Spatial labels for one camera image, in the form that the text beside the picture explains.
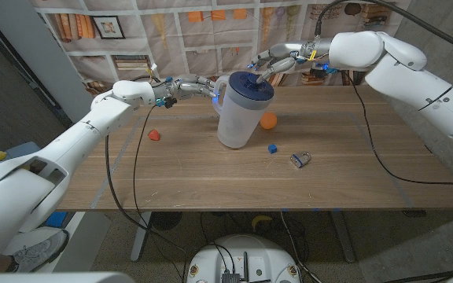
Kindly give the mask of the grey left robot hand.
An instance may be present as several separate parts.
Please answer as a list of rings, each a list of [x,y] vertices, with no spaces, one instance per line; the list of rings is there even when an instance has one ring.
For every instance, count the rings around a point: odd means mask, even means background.
[[[153,86],[156,105],[171,108],[178,100],[191,97],[215,98],[215,83],[199,75],[183,75],[177,78],[167,77],[164,82]]]

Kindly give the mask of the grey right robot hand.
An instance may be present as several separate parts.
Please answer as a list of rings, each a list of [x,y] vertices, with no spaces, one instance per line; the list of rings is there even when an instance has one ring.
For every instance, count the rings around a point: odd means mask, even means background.
[[[273,74],[290,70],[294,64],[303,64],[327,56],[331,42],[331,38],[317,38],[311,41],[278,43],[257,54],[248,68],[259,70],[264,65],[267,66],[267,69],[256,79],[256,83],[260,84]]]

